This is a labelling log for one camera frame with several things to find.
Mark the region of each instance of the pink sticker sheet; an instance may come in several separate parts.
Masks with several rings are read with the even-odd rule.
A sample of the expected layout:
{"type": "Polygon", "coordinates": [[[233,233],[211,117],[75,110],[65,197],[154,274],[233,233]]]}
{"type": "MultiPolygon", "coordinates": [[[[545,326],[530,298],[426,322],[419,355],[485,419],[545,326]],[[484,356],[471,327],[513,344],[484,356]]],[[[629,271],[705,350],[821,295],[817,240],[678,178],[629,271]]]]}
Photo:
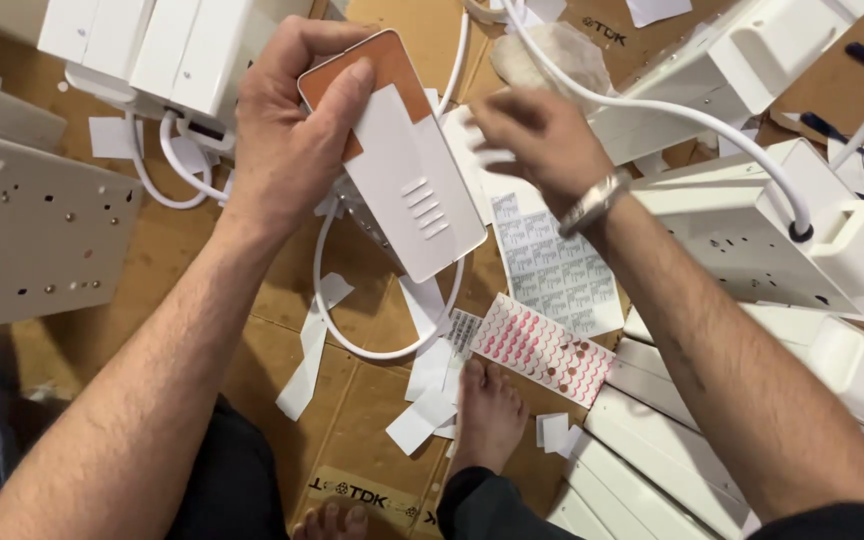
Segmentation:
{"type": "Polygon", "coordinates": [[[586,409],[592,408],[616,358],[504,294],[495,298],[471,350],[586,409]]]}

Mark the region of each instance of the bare foot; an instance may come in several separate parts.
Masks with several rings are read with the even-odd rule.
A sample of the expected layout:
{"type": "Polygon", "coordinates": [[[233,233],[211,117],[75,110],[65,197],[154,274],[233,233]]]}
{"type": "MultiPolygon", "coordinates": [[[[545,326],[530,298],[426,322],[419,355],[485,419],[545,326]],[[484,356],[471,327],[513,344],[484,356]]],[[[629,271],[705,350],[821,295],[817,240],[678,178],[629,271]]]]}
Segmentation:
{"type": "Polygon", "coordinates": [[[356,506],[345,516],[345,532],[339,531],[339,506],[330,503],[325,507],[324,523],[319,523],[319,512],[309,509],[305,522],[295,526],[292,540],[363,540],[369,518],[366,509],[356,506]]]}
{"type": "Polygon", "coordinates": [[[498,364],[489,363],[484,369],[476,359],[465,363],[455,455],[445,482],[469,467],[485,467],[501,475],[522,440],[528,419],[529,405],[519,397],[519,390],[510,386],[509,376],[501,374],[498,364]]]}

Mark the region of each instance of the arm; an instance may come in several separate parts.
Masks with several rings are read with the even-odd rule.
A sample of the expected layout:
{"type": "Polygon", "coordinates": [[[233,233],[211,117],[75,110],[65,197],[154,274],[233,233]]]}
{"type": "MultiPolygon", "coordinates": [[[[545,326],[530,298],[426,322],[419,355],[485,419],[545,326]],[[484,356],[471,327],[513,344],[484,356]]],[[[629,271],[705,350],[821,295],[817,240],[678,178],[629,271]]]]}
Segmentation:
{"type": "Polygon", "coordinates": [[[329,191],[371,93],[356,64],[315,114],[296,77],[373,29],[287,19],[240,88],[238,180],[201,253],[0,493],[0,538],[162,538],[186,491],[259,285],[329,191]]]}
{"type": "MultiPolygon", "coordinates": [[[[536,184],[562,217],[613,164],[581,112],[545,91],[473,106],[495,166],[536,184]]],[[[638,308],[702,433],[763,523],[864,503],[864,435],[849,411],[746,314],[634,196],[585,236],[638,308]]]]}

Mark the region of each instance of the silver bracelet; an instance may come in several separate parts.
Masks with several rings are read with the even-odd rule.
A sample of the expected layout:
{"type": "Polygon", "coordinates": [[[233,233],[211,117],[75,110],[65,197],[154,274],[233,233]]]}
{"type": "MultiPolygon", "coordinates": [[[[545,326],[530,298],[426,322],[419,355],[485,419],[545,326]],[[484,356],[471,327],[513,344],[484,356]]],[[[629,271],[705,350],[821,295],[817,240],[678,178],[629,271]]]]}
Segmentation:
{"type": "Polygon", "coordinates": [[[616,173],[606,176],[582,195],[582,199],[565,215],[558,226],[558,235],[564,239],[575,237],[611,210],[628,188],[628,182],[616,173]]]}

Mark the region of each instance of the toenail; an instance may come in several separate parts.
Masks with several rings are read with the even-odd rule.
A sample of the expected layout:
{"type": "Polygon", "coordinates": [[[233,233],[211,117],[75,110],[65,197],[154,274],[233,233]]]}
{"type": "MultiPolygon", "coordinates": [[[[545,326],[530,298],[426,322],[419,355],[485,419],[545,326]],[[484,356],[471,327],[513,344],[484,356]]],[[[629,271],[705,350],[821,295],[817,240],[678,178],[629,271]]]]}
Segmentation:
{"type": "Polygon", "coordinates": [[[354,521],[355,523],[362,523],[366,521],[366,509],[362,506],[354,507],[352,511],[348,514],[352,516],[352,521],[354,521]]]}

